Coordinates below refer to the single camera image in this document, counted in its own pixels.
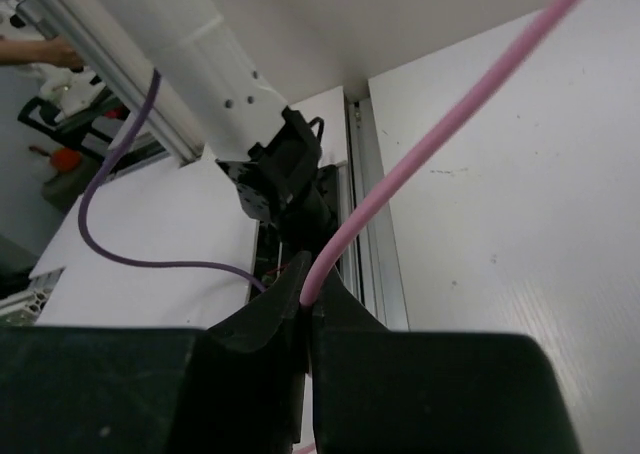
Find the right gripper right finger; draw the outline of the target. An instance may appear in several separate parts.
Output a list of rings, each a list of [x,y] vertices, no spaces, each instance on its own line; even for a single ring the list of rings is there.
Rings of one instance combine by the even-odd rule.
[[[554,369],[520,334],[393,331],[330,274],[311,314],[321,453],[576,453]]]

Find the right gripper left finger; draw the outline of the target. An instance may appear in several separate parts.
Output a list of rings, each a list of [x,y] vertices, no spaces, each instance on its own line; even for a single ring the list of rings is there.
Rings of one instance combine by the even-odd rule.
[[[265,292],[208,329],[194,354],[193,453],[289,453],[299,442],[304,322],[299,296],[311,267],[296,254]]]

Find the person's forearm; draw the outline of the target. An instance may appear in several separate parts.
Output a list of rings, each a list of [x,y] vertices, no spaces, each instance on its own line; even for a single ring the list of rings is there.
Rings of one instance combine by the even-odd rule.
[[[60,68],[80,69],[85,63],[62,37],[51,40],[1,40],[1,65],[49,64]]]

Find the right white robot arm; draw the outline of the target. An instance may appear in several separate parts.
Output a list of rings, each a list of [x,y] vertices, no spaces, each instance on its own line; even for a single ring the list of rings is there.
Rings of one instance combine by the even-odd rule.
[[[342,223],[314,181],[312,125],[259,73],[212,0],[104,0],[152,63],[139,130],[168,81],[209,129],[245,213],[301,252],[254,301],[205,331],[118,334],[186,361],[170,391],[168,453],[288,453],[313,396],[319,453],[576,453],[554,370],[517,334],[392,331],[335,267],[390,198],[498,91],[579,0],[554,0]]]

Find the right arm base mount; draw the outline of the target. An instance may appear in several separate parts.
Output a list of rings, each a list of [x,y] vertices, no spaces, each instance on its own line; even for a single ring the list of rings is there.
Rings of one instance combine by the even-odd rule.
[[[319,170],[316,186],[332,216],[332,227],[337,229],[342,219],[341,208],[348,206],[344,200],[342,181],[348,181],[347,165],[330,165]],[[268,224],[258,224],[253,276],[264,287],[270,287],[284,273],[288,263],[297,253],[295,248],[283,243],[277,231]]]

